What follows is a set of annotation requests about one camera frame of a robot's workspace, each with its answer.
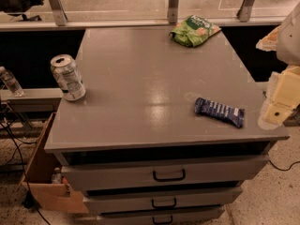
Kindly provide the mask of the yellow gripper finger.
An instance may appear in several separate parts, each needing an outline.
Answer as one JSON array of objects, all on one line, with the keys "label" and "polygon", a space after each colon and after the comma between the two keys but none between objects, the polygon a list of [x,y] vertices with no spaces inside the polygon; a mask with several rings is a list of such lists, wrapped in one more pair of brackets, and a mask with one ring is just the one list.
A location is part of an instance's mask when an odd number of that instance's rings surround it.
[{"label": "yellow gripper finger", "polygon": [[277,26],[267,36],[258,41],[256,48],[265,52],[275,52],[278,45],[278,31],[279,27]]},{"label": "yellow gripper finger", "polygon": [[258,125],[271,130],[280,127],[300,104],[300,67],[273,72],[267,83],[266,99]]}]

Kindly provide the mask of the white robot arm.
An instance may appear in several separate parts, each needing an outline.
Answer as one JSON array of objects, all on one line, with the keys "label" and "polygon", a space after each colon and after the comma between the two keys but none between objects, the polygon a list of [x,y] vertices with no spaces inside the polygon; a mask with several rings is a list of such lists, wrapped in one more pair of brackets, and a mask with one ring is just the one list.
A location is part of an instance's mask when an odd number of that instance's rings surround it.
[{"label": "white robot arm", "polygon": [[258,120],[260,128],[275,129],[300,105],[300,3],[256,48],[274,51],[277,59],[288,65],[280,73],[271,73]]}]

